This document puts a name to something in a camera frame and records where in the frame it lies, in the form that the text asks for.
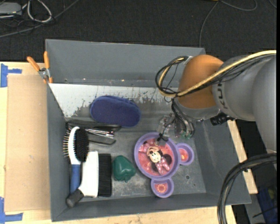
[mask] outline brush bristles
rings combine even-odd
[[[63,155],[64,157],[69,157],[69,138],[70,138],[70,130],[68,129],[63,137]]]
[[[89,143],[88,134],[82,128],[76,131],[76,142],[74,143],[74,150],[76,158],[80,162],[85,162],[89,152]]]
[[[98,154],[98,196],[112,194],[112,160],[110,154]]]

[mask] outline purple bowl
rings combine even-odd
[[[194,160],[193,149],[186,143],[175,144],[170,138],[164,146],[158,146],[163,155],[169,155],[171,162],[167,162],[169,170],[163,166],[161,171],[152,167],[152,162],[146,154],[151,146],[156,146],[154,140],[159,137],[159,133],[151,132],[141,136],[134,148],[134,158],[138,169],[142,174],[151,179],[152,191],[158,197],[169,197],[174,190],[174,183],[171,177],[176,173],[180,165],[189,165]]]

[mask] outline minnie mouse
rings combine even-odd
[[[158,147],[149,147],[147,150],[147,156],[152,162],[152,169],[156,172],[159,172],[160,175],[164,173],[164,169],[167,171],[170,170],[169,165],[172,162],[171,156],[169,154],[163,155],[163,152]]]

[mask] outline blue tape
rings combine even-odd
[[[23,218],[23,213],[14,214],[14,215],[5,215],[4,198],[0,197],[0,224],[5,224],[5,222],[21,221],[22,218]]]
[[[7,75],[9,73],[21,74],[21,69],[8,69],[8,66],[5,64],[1,64],[1,79],[0,79],[0,87],[7,87]]]

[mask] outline blue brush handle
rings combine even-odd
[[[80,167],[80,164],[73,164],[71,166],[70,193],[76,191],[81,184]]]

